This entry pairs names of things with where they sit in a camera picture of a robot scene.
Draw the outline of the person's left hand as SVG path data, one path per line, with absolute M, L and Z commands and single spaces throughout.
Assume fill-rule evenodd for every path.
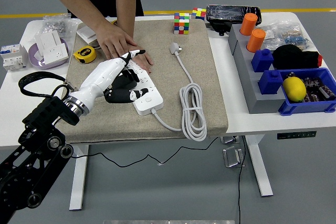
M 131 44 L 128 44 L 128 50 L 134 51 L 134 50 L 143 50 L 140 46 L 133 46 Z M 145 52 L 143 54 L 138 54 L 133 58 L 133 61 L 143 70 L 145 70 L 148 74 L 152 72 L 152 66 L 154 65 L 154 62 L 150 55 Z

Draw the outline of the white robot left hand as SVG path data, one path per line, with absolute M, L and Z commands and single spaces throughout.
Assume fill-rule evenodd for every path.
M 69 93 L 66 102 L 78 109 L 82 115 L 92 110 L 95 99 L 103 96 L 103 92 L 113 83 L 115 78 L 124 70 L 129 61 L 145 50 L 134 50 L 118 58 L 110 59 L 98 64 L 88 75 L 77 91 Z

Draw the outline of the person's right hand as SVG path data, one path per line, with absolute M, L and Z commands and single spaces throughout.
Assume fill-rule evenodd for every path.
M 130 45 L 136 46 L 131 36 L 107 20 L 99 25 L 95 32 L 97 41 L 108 60 L 126 54 Z

